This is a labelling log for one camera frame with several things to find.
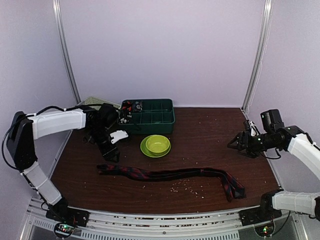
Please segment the red navy striped tie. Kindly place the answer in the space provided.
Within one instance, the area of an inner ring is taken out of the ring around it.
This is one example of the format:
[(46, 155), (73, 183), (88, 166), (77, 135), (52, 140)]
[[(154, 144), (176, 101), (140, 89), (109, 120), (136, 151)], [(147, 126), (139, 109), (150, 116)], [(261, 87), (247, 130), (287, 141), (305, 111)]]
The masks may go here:
[(99, 175), (123, 176), (140, 182), (169, 182), (193, 177), (218, 178), (222, 184), (228, 202), (233, 199), (245, 199), (245, 187), (230, 173), (216, 168), (184, 168), (175, 170), (150, 171), (137, 167), (113, 164), (99, 164), (96, 166)]

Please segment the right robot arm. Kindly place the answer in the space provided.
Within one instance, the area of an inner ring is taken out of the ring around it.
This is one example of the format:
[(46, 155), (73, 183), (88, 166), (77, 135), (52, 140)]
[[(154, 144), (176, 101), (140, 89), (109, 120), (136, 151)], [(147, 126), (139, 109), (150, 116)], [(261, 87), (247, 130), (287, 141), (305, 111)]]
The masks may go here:
[[(320, 147), (310, 135), (296, 125), (285, 126), (278, 109), (270, 109), (260, 114), (264, 132), (259, 132), (255, 123), (247, 119), (244, 130), (237, 133), (227, 144), (238, 154), (255, 159), (265, 156), (268, 150), (275, 150), (274, 160), (281, 158), (285, 152), (301, 166), (309, 170), (316, 178), (320, 176)], [(320, 193), (294, 192), (284, 189), (273, 190), (263, 194), (258, 207), (240, 213), (245, 225), (255, 222), (270, 221), (281, 216), (282, 211), (307, 215), (320, 219)]]

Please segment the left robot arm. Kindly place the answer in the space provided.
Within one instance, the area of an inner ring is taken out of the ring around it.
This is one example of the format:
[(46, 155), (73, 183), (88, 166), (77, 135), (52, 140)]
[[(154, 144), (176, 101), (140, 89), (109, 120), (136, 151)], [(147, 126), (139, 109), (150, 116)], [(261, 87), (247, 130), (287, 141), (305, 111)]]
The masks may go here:
[(53, 206), (52, 213), (61, 222), (72, 218), (72, 211), (46, 173), (40, 167), (35, 141), (40, 138), (71, 130), (87, 129), (89, 139), (98, 147), (106, 161), (117, 163), (120, 153), (117, 142), (129, 135), (124, 130), (110, 132), (118, 118), (118, 110), (111, 104), (80, 104), (70, 108), (48, 106), (39, 112), (15, 113), (1, 144), (7, 148), (14, 165), (12, 169), (27, 180), (44, 201)]

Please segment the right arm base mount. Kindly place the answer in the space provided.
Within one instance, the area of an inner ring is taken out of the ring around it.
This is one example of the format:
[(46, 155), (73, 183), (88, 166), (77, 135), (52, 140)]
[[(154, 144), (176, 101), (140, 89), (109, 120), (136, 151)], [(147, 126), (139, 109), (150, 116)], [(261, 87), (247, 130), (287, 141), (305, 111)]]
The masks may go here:
[(260, 198), (258, 207), (239, 211), (242, 226), (255, 225), (262, 222), (272, 221), (282, 216), (281, 210), (273, 208), (272, 197), (282, 190), (273, 190), (264, 193)]

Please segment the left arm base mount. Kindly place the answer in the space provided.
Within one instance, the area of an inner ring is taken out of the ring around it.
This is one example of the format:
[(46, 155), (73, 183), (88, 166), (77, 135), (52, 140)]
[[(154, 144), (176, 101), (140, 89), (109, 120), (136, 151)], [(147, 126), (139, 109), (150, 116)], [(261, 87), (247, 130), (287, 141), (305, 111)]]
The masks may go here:
[(58, 209), (49, 206), (45, 217), (57, 222), (66, 223), (73, 227), (86, 227), (90, 213), (86, 210), (80, 210), (72, 207)]

